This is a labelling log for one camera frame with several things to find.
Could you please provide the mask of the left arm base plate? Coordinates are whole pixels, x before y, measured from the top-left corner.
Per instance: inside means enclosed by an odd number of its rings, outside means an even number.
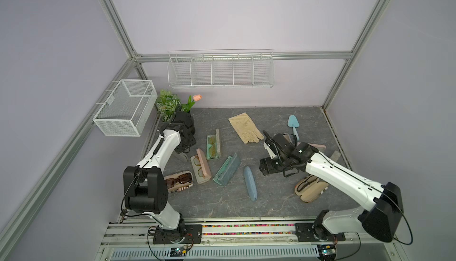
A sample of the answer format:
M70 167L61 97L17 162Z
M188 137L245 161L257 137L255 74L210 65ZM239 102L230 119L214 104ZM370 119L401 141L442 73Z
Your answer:
M185 224L175 230L158 228L153 233L153 244L200 244L203 237L201 224Z

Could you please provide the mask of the blue brown glasses case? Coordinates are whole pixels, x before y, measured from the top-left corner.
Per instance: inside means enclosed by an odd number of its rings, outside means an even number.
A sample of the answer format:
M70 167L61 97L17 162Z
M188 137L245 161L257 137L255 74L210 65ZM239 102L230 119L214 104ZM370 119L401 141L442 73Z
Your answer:
M244 179L249 198L252 201L256 201L258 199L258 192L250 166L246 166L244 168Z

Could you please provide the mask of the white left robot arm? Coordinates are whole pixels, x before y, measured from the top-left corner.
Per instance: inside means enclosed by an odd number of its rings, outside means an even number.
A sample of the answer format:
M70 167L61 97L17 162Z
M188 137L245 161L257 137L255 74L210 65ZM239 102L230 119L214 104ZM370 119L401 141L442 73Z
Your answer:
M127 211L131 210L139 217L155 221L153 236L158 244L184 243L184 218L168 202L167 187L175 185L179 179L167 183L163 171L173 153L180 154L196 144L194 119L190 113L176 111L157 131L158 137L151 150L136 166L129 166L123 172L121 212L127 217Z

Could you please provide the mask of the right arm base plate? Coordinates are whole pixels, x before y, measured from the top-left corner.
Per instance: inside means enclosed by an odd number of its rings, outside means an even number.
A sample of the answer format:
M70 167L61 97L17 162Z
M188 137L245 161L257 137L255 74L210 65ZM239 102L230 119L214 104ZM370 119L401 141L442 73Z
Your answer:
M313 223L296 223L295 229L298 242L337 243L346 240L343 233L331 234L322 225L315 226Z

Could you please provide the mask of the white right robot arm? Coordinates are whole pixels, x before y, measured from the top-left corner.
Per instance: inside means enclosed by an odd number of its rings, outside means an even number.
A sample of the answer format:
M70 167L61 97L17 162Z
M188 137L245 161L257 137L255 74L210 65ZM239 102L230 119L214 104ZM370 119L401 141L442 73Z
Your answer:
M323 210L313 222L318 240L332 240L344 233L368 233L380 242L397 240L395 232L405 221L401 189L392 182L381 184L345 168L308 143L289 142L282 134L264 133L269 157L260 161L260 172L267 176L296 169L306 172L311 185L323 181L348 195L358 206L343 211Z

